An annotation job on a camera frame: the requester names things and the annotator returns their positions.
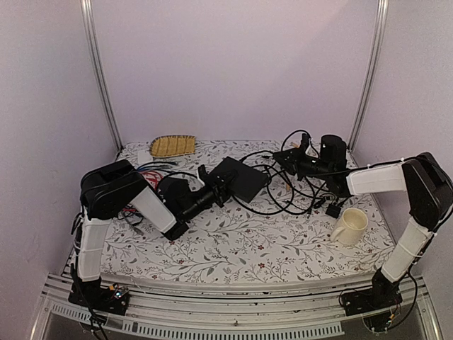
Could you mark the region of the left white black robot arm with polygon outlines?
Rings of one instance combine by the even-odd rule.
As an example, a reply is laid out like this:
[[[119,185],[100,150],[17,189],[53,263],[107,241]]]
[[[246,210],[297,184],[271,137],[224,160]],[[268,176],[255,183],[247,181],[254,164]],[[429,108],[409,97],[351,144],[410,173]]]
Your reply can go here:
[[[75,258],[71,263],[73,284],[69,302],[97,311],[124,315],[130,296],[128,290],[114,284],[101,285],[101,257],[110,223],[128,205],[162,233],[175,241],[189,229],[189,222],[211,208],[228,201],[229,187],[238,176],[236,170],[208,173],[204,166],[197,170],[203,185],[192,191],[188,181],[162,178],[163,195],[127,161],[117,161],[88,172],[81,180],[81,211],[74,221]]]

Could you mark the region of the black network switch box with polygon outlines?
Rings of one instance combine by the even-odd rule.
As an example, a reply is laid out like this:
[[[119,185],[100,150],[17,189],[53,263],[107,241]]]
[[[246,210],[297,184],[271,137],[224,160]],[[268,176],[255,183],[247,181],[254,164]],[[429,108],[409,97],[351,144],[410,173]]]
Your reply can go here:
[[[266,173],[231,157],[224,158],[211,173],[215,175],[233,174],[228,191],[245,203],[250,203],[270,179]]]

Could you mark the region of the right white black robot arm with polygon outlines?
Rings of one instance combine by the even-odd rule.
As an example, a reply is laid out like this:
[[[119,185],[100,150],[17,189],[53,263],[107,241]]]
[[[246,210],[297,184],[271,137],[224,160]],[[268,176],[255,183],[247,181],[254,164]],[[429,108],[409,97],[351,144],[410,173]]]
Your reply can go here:
[[[346,315],[358,315],[395,306],[403,301],[400,282],[429,247],[437,231],[452,215],[452,180],[429,152],[350,169],[344,151],[323,149],[311,157],[301,148],[274,153],[274,160],[289,174],[321,179],[341,198],[384,196],[405,198],[407,224],[394,250],[372,276],[367,290],[343,293]]]

